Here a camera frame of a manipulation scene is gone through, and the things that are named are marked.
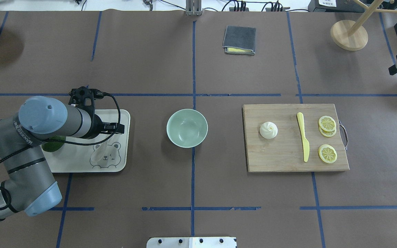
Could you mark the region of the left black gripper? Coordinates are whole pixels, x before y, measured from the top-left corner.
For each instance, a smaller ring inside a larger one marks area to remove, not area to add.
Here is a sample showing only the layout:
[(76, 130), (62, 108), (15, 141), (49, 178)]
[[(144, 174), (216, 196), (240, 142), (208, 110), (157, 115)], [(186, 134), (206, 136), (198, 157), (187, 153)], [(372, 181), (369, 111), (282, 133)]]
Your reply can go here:
[(120, 123), (103, 122), (101, 118), (94, 114), (91, 120), (90, 138), (93, 139), (99, 134), (124, 134), (125, 126)]

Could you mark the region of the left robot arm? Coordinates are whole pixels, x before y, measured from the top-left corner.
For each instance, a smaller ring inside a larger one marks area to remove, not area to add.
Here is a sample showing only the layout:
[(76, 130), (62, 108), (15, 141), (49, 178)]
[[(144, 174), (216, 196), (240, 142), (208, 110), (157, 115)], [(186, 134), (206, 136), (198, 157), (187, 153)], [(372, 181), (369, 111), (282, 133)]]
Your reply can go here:
[(116, 122), (105, 122), (85, 100), (72, 97), (65, 105), (45, 96), (28, 98), (17, 113), (1, 119), (0, 222), (19, 212), (42, 214), (62, 200), (42, 145), (59, 143), (56, 136), (90, 140), (105, 135), (107, 141), (124, 133), (120, 121), (120, 109)]

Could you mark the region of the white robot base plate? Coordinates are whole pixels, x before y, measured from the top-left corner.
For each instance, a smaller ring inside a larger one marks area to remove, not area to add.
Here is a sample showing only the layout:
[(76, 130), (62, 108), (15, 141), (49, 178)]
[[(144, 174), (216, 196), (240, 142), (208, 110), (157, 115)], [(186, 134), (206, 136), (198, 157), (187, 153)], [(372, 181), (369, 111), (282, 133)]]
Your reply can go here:
[(235, 237), (153, 237), (147, 248), (236, 248)]

